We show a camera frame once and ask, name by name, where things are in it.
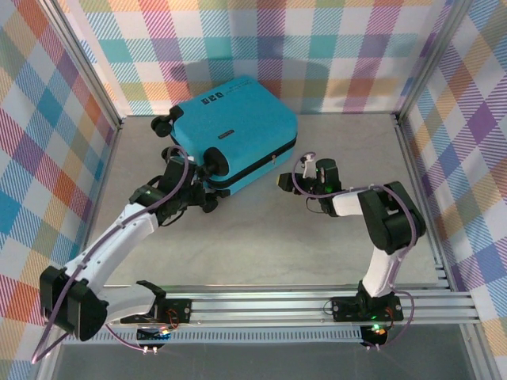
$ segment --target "suitcase zipper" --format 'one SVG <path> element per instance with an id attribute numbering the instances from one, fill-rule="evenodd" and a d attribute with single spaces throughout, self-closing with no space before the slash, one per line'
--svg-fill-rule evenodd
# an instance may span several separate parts
<path id="1" fill-rule="evenodd" d="M 274 150 L 270 154 L 267 154 L 263 158 L 261 158 L 259 161 L 255 162 L 254 164 L 248 166 L 247 168 L 244 168 L 241 172 L 236 173 L 234 176 L 227 180 L 207 180 L 207 182 L 215 189 L 217 190 L 223 190 L 225 188 L 228 188 L 229 186 L 235 184 L 242 178 L 248 176 L 249 174 L 253 173 L 255 170 L 260 169 L 262 166 L 269 164 L 272 162 L 273 164 L 276 163 L 276 158 L 280 156 L 281 154 L 285 153 L 287 150 L 290 150 L 294 147 L 295 137 L 292 141 L 289 141 L 288 143 L 282 145 L 277 150 Z"/>

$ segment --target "gray tabletop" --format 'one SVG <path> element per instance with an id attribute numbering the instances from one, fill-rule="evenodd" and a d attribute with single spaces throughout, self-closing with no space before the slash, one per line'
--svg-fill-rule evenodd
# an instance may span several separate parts
<path id="1" fill-rule="evenodd" d="M 162 174 L 161 150 L 150 118 L 124 126 L 92 238 L 123 210 L 140 185 Z M 357 284 L 368 270 L 373 246 L 360 216 L 331 218 L 305 207 L 304 198 L 276 186 L 301 153 L 333 158 L 344 187 L 400 181 L 414 191 L 389 115 L 300 116 L 291 160 L 221 199 L 204 214 L 190 208 L 177 223 L 160 228 L 137 245 L 109 284 L 146 279 L 158 285 L 330 285 Z M 406 258 L 397 283 L 436 282 L 429 239 Z"/>

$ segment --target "plaid wall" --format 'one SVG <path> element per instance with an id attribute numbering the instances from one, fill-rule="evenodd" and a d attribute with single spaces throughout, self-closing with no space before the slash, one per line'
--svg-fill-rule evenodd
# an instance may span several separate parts
<path id="1" fill-rule="evenodd" d="M 507 0 L 475 0 L 410 124 L 445 254 L 507 378 Z"/>
<path id="2" fill-rule="evenodd" d="M 249 74 L 297 113 L 401 107 L 452 0 L 60 0 L 126 115 Z"/>
<path id="3" fill-rule="evenodd" d="M 0 379 L 25 379 L 39 274 L 83 242 L 113 128 L 36 0 L 0 0 Z"/>

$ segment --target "gray floor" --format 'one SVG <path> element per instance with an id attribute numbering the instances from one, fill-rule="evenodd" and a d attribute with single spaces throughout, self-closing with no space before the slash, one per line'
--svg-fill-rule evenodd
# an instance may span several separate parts
<path id="1" fill-rule="evenodd" d="M 142 355 L 119 344 L 63 345 L 53 380 L 475 379 L 459 326 L 410 326 L 396 344 L 171 344 Z"/>
<path id="2" fill-rule="evenodd" d="M 93 238 L 113 222 L 136 188 L 164 171 L 160 152 L 171 141 L 158 138 L 150 121 L 129 118 L 124 125 Z M 388 115 L 301 116 L 290 162 L 222 199 L 211 214 L 189 209 L 173 226 L 158 229 L 134 248 L 108 283 L 357 284 L 372 254 L 362 217 L 312 214 L 303 197 L 276 186 L 278 174 L 290 171 L 308 150 L 337 160 L 344 187 L 401 181 L 414 193 Z M 435 282 L 425 237 L 406 259 L 398 283 Z"/>

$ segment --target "blue suitcase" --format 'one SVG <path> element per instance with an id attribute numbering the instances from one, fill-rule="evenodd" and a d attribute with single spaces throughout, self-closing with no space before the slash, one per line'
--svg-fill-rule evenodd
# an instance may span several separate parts
<path id="1" fill-rule="evenodd" d="M 217 164 L 207 186 L 222 197 L 286 162 L 297 137 L 294 112 L 247 76 L 172 107 L 151 127 L 170 135 L 198 165 Z"/>

